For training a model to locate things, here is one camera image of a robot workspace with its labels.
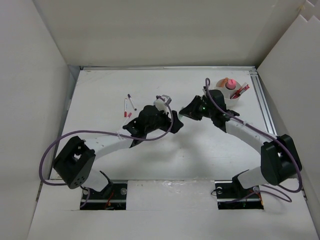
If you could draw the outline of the orange highlighter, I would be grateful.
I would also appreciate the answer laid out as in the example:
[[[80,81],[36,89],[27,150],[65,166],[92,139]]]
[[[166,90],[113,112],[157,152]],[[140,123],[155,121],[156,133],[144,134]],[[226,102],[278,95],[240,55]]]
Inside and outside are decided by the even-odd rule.
[[[229,79],[226,77],[225,79],[222,80],[222,82],[220,83],[220,86],[219,86],[219,87],[220,87],[220,88],[223,88],[228,81],[229,81]]]

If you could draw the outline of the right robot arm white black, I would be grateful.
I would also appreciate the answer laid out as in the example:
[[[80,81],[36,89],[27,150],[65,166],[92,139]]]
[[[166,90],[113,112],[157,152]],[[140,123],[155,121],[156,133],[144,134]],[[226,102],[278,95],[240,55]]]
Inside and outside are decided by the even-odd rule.
[[[272,135],[239,118],[239,114],[227,109],[221,91],[209,90],[203,96],[195,96],[179,114],[195,121],[211,119],[223,132],[237,137],[260,154],[260,165],[233,177],[231,191],[243,197],[249,189],[263,184],[278,186],[294,175],[301,176],[302,164],[293,139],[284,134]]]

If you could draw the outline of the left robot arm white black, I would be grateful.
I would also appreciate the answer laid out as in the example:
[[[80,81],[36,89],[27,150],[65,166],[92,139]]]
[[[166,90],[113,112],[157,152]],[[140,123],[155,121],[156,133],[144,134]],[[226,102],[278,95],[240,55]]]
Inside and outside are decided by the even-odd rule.
[[[133,148],[156,130],[175,134],[183,125],[175,110],[169,114],[154,105],[146,105],[138,117],[124,125],[115,135],[106,134],[87,140],[79,136],[70,138],[54,159],[53,168],[70,189],[90,189],[104,199],[111,194],[112,183],[103,171],[93,169],[97,159]]]

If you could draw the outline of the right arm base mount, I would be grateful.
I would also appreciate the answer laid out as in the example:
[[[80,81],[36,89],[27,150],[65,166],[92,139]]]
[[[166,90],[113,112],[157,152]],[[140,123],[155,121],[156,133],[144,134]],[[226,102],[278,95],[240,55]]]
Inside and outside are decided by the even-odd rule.
[[[256,185],[245,189],[238,175],[232,180],[216,180],[211,195],[217,199],[219,210],[263,210],[260,188]]]

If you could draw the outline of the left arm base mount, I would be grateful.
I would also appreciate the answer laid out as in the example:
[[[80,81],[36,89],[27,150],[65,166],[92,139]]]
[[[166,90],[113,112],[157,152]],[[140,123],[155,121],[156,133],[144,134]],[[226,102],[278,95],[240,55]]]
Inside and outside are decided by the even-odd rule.
[[[103,171],[93,172],[93,180],[101,191],[86,187],[82,188],[80,210],[122,211],[127,208],[128,181],[112,181]]]

